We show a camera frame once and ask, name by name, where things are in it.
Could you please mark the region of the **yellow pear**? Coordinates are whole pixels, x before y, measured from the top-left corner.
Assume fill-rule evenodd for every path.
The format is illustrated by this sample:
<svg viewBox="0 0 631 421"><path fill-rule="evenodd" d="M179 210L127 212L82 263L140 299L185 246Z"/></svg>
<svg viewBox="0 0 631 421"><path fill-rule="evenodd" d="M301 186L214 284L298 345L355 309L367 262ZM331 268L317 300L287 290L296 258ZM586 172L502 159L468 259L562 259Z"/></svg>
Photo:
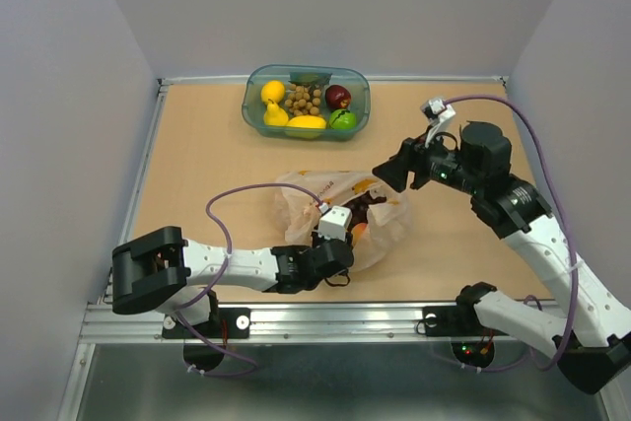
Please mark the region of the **yellow pear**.
<svg viewBox="0 0 631 421"><path fill-rule="evenodd" d="M263 115L263 123L266 126L284 127L290 118L287 111L273 100L266 102L266 111Z"/></svg>

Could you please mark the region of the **teal plastic basket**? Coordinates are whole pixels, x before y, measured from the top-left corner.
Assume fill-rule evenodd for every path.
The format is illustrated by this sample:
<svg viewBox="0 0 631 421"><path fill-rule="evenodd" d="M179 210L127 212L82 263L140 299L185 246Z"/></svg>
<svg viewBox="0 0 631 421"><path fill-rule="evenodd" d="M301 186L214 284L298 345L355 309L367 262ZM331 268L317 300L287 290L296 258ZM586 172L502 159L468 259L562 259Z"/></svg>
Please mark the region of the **teal plastic basket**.
<svg viewBox="0 0 631 421"><path fill-rule="evenodd" d="M242 117L263 136L344 141L370 115L369 83L352 69L272 64L246 81Z"/></svg>

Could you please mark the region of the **translucent orange plastic bag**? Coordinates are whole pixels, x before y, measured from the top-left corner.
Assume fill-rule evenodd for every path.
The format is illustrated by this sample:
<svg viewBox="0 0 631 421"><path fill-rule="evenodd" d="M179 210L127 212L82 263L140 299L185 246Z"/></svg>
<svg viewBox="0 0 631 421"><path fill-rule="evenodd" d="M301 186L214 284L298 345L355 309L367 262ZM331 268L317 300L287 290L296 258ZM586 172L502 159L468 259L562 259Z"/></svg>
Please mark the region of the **translucent orange plastic bag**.
<svg viewBox="0 0 631 421"><path fill-rule="evenodd" d="M353 246L354 272L383 260L411 229L411 210L406 196L393 191L369 172L298 171L281 175L277 181L307 189L331 207L344 207L346 202L366 191L386 197L385 203L370 206L368 230ZM285 186L275 190L273 215L285 242L290 245L307 244L319 217L310 197Z"/></svg>

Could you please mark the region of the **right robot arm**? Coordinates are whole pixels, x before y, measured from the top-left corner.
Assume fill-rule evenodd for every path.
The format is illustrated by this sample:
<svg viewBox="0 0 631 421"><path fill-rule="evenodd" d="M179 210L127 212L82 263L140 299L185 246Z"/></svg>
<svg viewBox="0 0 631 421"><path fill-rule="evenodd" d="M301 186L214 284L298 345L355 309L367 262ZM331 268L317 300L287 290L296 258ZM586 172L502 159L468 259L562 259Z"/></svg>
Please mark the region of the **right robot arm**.
<svg viewBox="0 0 631 421"><path fill-rule="evenodd" d="M456 326L509 334L554 360L578 390L595 394L630 365L630 310L570 251L550 205L512 174L511 156L498 126L470 121L454 149L442 133L425 132L405 139L373 174L397 192L435 181L469 195L476 217L527 263L565 315L551 316L477 283L456 299Z"/></svg>

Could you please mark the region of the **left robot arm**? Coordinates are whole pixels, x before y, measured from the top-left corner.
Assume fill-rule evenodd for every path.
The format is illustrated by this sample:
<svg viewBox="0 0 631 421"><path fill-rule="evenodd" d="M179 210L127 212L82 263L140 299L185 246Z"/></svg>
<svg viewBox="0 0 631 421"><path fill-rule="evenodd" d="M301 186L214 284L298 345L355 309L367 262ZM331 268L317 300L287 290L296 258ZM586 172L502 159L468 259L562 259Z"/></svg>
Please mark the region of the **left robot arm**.
<svg viewBox="0 0 631 421"><path fill-rule="evenodd" d="M313 246L229 250L187 240L180 227L167 226L112 251L112 310L167 315L190 303L185 324L207 336L218 328L220 314L207 299L195 299L201 285L293 295L348 272L353 263L344 240L316 237Z"/></svg>

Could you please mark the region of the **aluminium front rail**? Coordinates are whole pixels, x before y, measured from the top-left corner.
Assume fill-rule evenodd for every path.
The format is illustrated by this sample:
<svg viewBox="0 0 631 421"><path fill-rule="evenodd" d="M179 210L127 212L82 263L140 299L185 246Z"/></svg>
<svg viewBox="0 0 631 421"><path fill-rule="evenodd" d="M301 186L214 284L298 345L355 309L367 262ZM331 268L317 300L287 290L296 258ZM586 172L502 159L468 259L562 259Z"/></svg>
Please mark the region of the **aluminium front rail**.
<svg viewBox="0 0 631 421"><path fill-rule="evenodd" d="M245 303L225 309L249 310L245 344L407 343L428 340L417 322L431 309L452 302L401 303ZM119 316L109 305L89 305L79 341L85 344L175 344L162 336L164 317L155 312Z"/></svg>

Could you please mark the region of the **dark red apple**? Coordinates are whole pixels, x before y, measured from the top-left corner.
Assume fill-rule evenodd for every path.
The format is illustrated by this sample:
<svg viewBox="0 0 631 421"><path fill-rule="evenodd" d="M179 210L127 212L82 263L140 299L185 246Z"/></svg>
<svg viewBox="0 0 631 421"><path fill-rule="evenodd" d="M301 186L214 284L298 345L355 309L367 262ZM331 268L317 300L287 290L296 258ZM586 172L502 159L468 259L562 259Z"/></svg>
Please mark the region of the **dark red apple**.
<svg viewBox="0 0 631 421"><path fill-rule="evenodd" d="M352 102L352 95L341 85L330 85L325 90L324 99L330 110L346 109Z"/></svg>

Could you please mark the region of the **purple grape bunch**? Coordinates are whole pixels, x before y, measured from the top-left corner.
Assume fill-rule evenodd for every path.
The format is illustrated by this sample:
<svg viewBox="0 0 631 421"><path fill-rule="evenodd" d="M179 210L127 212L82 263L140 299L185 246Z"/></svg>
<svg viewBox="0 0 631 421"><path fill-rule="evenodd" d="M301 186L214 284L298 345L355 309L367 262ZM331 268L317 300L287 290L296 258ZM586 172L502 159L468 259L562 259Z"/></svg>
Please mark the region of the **purple grape bunch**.
<svg viewBox="0 0 631 421"><path fill-rule="evenodd" d="M368 223L368 211L371 205L382 204L386 202L384 195L377 195L372 191L366 191L361 195L357 195L353 199L344 204L344 207L351 211L351 220L349 227L353 228L358 224Z"/></svg>

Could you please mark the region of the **brown longan bunch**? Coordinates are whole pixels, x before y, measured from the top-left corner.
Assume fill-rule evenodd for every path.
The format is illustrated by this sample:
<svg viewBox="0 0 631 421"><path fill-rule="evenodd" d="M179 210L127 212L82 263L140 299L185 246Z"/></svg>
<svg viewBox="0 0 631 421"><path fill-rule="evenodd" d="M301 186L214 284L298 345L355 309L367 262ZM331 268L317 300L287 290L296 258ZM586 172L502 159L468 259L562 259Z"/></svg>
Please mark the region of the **brown longan bunch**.
<svg viewBox="0 0 631 421"><path fill-rule="evenodd" d="M290 83L282 106L291 117L314 115L322 117L320 106L323 88L317 85L297 85Z"/></svg>

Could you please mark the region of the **yellow mango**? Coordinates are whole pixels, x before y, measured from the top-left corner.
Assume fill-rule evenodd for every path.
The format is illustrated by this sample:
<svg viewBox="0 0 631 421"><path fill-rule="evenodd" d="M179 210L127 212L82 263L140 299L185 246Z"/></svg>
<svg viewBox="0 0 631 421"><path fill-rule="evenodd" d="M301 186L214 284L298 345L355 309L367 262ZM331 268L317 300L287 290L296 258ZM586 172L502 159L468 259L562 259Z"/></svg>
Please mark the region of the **yellow mango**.
<svg viewBox="0 0 631 421"><path fill-rule="evenodd" d="M293 138L316 139L326 129L326 120L314 115L299 115L291 118L286 126L285 133Z"/></svg>

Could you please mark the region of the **pink peach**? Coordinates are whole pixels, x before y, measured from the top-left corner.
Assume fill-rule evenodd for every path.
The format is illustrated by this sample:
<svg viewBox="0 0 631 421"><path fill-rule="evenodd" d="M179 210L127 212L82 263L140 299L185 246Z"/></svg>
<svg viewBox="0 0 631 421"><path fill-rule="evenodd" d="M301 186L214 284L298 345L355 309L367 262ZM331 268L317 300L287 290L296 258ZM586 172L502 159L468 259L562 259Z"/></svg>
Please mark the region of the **pink peach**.
<svg viewBox="0 0 631 421"><path fill-rule="evenodd" d="M352 237L351 245L355 246L359 242L359 240L362 239L362 236L367 232L367 230L368 224L366 222L360 222L354 225L350 230L350 234Z"/></svg>

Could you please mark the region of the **yellow lemon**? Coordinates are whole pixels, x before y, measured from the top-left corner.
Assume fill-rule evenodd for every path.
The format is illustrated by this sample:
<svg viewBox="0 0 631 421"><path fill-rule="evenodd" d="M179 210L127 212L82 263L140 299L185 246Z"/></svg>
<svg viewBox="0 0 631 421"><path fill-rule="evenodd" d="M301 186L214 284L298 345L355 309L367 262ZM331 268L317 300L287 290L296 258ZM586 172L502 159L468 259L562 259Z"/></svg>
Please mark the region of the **yellow lemon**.
<svg viewBox="0 0 631 421"><path fill-rule="evenodd" d="M285 84L279 80L271 80L262 86L260 98L264 104L270 102L280 104L284 101L285 94Z"/></svg>

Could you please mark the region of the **green striped melon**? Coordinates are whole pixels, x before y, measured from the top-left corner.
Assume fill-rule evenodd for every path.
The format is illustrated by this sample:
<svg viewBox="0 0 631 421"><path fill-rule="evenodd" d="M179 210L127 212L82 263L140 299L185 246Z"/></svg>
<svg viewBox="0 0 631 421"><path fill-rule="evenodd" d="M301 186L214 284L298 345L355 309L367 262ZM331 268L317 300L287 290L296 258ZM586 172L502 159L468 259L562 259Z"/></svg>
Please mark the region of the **green striped melon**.
<svg viewBox="0 0 631 421"><path fill-rule="evenodd" d="M335 110L328 120L328 126L334 130L352 130L356 125L356 114L347 108Z"/></svg>

